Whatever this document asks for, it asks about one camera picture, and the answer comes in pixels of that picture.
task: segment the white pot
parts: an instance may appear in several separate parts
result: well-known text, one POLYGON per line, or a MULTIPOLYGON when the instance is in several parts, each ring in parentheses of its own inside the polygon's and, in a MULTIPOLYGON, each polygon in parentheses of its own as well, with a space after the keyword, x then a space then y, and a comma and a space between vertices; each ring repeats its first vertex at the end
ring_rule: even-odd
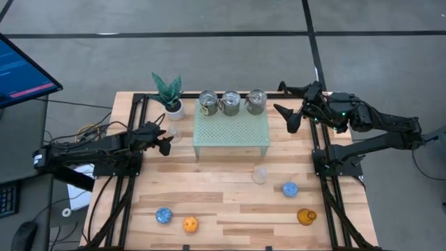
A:
POLYGON ((178 120, 184 118, 186 113, 184 112, 183 101, 180 100, 180 103, 181 103, 181 107, 176 112, 169 112, 169 111, 166 110, 166 107, 164 108, 164 110, 166 111, 166 114, 167 114, 167 118, 169 118, 172 121, 178 121, 178 120))

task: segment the potted plant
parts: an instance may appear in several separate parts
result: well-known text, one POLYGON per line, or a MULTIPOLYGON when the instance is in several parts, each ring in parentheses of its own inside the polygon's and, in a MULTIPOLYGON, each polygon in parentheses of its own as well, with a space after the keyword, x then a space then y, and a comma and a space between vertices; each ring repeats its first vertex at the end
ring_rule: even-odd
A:
POLYGON ((158 89, 158 94, 150 94, 149 98, 164 105, 167 117, 177 121, 185 116, 183 102, 180 100, 181 76, 178 76, 169 86, 162 81, 161 77, 152 73, 153 81, 158 89))

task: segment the orange speckled ball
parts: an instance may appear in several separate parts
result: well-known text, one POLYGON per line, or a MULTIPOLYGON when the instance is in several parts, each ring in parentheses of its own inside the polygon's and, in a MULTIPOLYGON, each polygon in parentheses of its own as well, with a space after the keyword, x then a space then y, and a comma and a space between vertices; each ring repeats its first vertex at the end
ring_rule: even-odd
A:
POLYGON ((194 233, 198 229, 198 220, 195 217, 187 217, 183 221, 183 229, 187 233, 194 233))

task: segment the metal can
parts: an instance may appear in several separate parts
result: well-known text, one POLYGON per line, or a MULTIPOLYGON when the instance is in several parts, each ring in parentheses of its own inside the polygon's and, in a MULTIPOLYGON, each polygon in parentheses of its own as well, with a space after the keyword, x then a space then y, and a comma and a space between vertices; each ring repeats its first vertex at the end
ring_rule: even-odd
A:
POLYGON ((227 116, 235 116, 240 110, 240 94, 236 91, 227 91, 223 93, 220 100, 220 109, 227 116))
POLYGON ((266 100, 268 99, 265 91, 256 89, 246 95, 245 106, 246 110, 252 115, 260 115, 266 107, 266 100))
POLYGON ((218 111, 218 97, 213 91, 203 91, 200 93, 199 102, 201 113, 205 116, 212 116, 218 111))

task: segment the blue speckled ball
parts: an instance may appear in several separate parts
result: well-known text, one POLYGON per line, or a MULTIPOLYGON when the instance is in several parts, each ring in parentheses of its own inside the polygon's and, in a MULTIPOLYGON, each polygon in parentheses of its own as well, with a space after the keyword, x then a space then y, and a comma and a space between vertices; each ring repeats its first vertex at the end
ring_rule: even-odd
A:
POLYGON ((160 208, 156 211, 156 220, 159 223, 166 224, 172 219, 172 212, 168 208, 160 208))
POLYGON ((294 197, 298 193, 298 185, 296 185, 294 182, 287 182, 284 184, 282 190, 284 191, 285 196, 294 197))

